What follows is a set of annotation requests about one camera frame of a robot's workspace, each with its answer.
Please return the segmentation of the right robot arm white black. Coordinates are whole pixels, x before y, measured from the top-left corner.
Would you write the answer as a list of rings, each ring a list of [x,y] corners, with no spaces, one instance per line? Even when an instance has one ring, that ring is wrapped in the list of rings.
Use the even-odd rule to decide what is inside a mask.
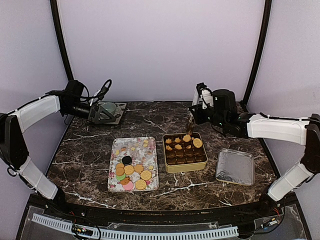
[[[272,139],[304,146],[302,158],[283,176],[273,182],[266,198],[255,205],[255,213],[266,217],[275,203],[303,182],[320,172],[320,116],[279,117],[264,113],[237,112],[234,92],[227,89],[210,90],[199,83],[189,107],[188,129],[194,124],[210,123],[221,128],[221,134],[243,139]]]

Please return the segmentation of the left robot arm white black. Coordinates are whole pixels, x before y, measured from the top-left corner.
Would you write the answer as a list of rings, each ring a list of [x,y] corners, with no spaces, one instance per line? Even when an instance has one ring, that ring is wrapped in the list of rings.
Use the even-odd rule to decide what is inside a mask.
[[[103,106],[105,95],[112,86],[108,79],[94,95],[83,95],[87,87],[78,80],[70,80],[65,89],[51,90],[22,106],[0,115],[0,158],[7,172],[19,177],[27,187],[51,201],[51,210],[60,218],[67,218],[70,206],[64,202],[64,191],[46,176],[49,160],[33,160],[36,147],[48,148],[57,143],[62,124],[49,124],[62,117],[77,117],[95,125],[114,123],[116,117]]]

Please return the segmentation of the metal serving tongs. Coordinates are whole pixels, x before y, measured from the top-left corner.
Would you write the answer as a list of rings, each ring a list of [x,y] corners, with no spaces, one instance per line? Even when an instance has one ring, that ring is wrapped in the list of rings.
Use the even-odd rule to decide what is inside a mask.
[[[194,92],[193,100],[191,106],[188,108],[189,117],[186,124],[186,132],[192,134],[196,125],[203,124],[202,110],[203,104],[201,100],[201,94],[197,91]]]

